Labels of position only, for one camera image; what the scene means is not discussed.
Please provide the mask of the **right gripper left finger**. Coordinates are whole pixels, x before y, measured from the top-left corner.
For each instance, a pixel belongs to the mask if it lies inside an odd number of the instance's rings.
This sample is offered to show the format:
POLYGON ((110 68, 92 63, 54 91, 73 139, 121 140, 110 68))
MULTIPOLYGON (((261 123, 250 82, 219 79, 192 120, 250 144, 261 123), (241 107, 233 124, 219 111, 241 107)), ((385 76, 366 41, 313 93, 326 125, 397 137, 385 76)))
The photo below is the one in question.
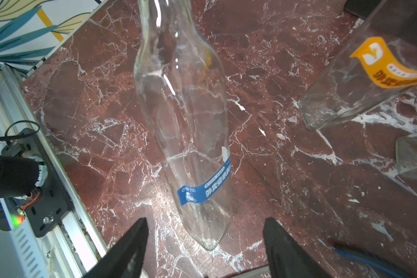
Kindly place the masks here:
POLYGON ((148 242, 148 222, 139 218, 86 278, 140 278, 148 242))

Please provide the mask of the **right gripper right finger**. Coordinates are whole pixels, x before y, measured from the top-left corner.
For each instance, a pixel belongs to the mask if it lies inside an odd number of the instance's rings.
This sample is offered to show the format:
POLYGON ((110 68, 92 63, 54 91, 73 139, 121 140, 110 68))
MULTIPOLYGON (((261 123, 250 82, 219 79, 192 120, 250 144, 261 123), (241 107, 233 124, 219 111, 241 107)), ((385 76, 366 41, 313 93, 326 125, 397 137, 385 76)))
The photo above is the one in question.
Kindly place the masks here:
POLYGON ((329 278, 327 273, 274 219, 264 223, 263 238, 273 278, 329 278))

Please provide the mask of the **glass bottle blue label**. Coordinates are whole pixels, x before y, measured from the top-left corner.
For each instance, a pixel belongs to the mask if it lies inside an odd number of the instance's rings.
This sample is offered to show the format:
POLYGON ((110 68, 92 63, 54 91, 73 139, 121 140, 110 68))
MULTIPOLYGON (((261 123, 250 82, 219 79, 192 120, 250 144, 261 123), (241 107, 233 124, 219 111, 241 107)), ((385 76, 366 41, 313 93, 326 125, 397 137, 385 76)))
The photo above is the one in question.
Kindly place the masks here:
POLYGON ((231 156, 224 68, 198 31, 189 1, 140 1, 139 12, 134 84, 141 109, 184 228, 213 250, 233 219, 231 176, 205 203, 180 206, 177 190, 204 184, 231 156))

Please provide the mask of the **glass bottle orange label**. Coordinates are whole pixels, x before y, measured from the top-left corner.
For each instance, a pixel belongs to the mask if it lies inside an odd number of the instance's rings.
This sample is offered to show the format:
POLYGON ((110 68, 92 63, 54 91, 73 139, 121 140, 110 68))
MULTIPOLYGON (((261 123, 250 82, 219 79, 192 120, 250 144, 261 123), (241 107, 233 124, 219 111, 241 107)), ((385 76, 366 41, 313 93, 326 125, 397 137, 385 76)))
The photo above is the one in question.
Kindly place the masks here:
POLYGON ((310 130, 337 125, 417 86, 417 1, 381 1, 300 99, 310 130))

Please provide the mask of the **blue label sticker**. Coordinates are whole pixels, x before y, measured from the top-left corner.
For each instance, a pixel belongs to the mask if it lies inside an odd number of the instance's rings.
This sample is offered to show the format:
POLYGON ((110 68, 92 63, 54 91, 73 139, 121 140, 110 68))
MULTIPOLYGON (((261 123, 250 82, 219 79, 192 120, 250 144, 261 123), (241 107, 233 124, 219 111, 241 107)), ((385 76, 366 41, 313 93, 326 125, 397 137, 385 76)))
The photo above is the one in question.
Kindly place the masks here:
POLYGON ((190 187, 184 185, 177 190, 177 196, 180 206, 187 203, 201 204, 209 200, 227 181, 231 173, 231 158, 230 156, 226 162, 219 168, 215 175, 206 181, 204 184, 190 187))

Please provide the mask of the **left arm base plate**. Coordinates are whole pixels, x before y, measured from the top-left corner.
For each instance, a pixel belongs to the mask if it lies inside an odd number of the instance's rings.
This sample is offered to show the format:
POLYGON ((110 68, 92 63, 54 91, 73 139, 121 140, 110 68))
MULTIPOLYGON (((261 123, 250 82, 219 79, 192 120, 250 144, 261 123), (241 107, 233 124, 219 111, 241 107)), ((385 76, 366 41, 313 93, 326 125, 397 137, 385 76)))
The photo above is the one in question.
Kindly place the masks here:
POLYGON ((15 144, 27 146, 24 157, 41 157, 47 163, 48 176, 45 184, 35 189, 28 198, 6 198, 5 203, 15 228, 26 222, 30 224, 35 237, 42 238, 61 223, 62 218, 73 208, 73 203, 38 136, 17 140, 15 144))

